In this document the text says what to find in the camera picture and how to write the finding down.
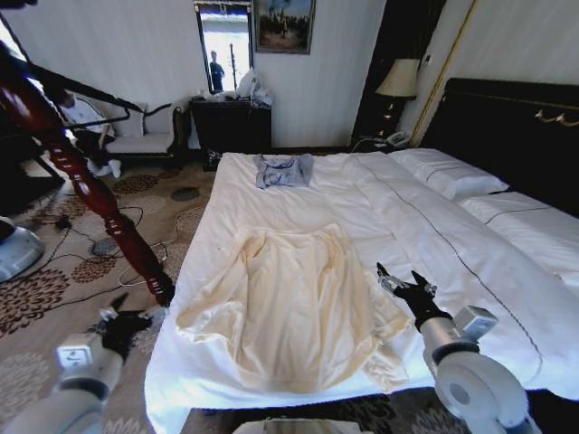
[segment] dresser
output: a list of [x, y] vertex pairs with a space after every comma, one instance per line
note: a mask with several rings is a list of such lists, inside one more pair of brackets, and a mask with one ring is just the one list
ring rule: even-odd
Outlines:
[[271, 152], [271, 106], [249, 100], [192, 99], [191, 112], [203, 151], [204, 170], [216, 170], [224, 152]]

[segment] carpet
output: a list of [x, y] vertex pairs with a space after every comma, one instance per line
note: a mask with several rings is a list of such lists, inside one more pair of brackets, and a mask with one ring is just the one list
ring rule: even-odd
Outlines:
[[[183, 170], [151, 164], [131, 167], [118, 180], [110, 175], [102, 179], [149, 244], [172, 241], [166, 245], [163, 266], [175, 281], [209, 200], [214, 174], [204, 173], [201, 164], [193, 162]], [[72, 229], [55, 227], [63, 215]], [[139, 277], [132, 269], [124, 272], [127, 261], [104, 231], [102, 219], [76, 197], [70, 183], [11, 217], [35, 231], [46, 252], [22, 277], [0, 284], [0, 430], [26, 406], [49, 394], [61, 372], [55, 348], [68, 335], [94, 327], [100, 307], [124, 292], [128, 299], [122, 310], [155, 304], [144, 284], [115, 288], [121, 273], [123, 282], [138, 283]], [[166, 254], [163, 246], [154, 251], [159, 258]], [[109, 292], [95, 296], [101, 291]], [[104, 414], [105, 433], [152, 432], [143, 382], [157, 333], [158, 325], [136, 335]], [[350, 420], [376, 434], [468, 432], [442, 407], [432, 389], [286, 409], [192, 410], [183, 432], [231, 433], [245, 421], [267, 417]]]

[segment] white cushion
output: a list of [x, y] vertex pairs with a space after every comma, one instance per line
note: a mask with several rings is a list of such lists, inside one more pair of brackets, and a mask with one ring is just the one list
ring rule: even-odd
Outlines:
[[471, 197], [459, 205], [579, 296], [579, 220], [521, 193]]
[[147, 134], [153, 133], [168, 133], [171, 128], [171, 119], [173, 110], [171, 106], [159, 110], [151, 116], [145, 117], [145, 132]]
[[169, 138], [169, 133], [145, 134], [143, 137], [117, 137], [114, 142], [107, 145], [107, 151], [113, 154], [165, 153], [171, 145]]
[[390, 154], [417, 179], [448, 199], [503, 192], [508, 185], [473, 165], [437, 149], [405, 149]]
[[[90, 102], [95, 108], [97, 108], [103, 116], [106, 118], [123, 118], [127, 114], [125, 113], [125, 109], [119, 106], [115, 106], [113, 104], [109, 104], [105, 101], [100, 101], [98, 99], [92, 98], [85, 98], [88, 102]], [[147, 109], [147, 104], [144, 102], [136, 102], [134, 103], [137, 107], [145, 111]], [[119, 122], [115, 122], [112, 125], [116, 136], [122, 137], [143, 137], [145, 134], [145, 130], [143, 127], [143, 113], [139, 113], [135, 110], [129, 110], [130, 118], [127, 120], [121, 120]]]

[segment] lampshade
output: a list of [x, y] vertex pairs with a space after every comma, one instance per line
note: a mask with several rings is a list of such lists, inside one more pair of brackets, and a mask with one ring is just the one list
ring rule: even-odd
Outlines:
[[420, 59], [396, 59], [376, 93], [389, 97], [413, 98]]

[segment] mirror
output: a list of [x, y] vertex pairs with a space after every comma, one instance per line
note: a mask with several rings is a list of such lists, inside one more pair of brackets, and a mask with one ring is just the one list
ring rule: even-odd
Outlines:
[[195, 2], [209, 90], [236, 90], [253, 65], [250, 2]]

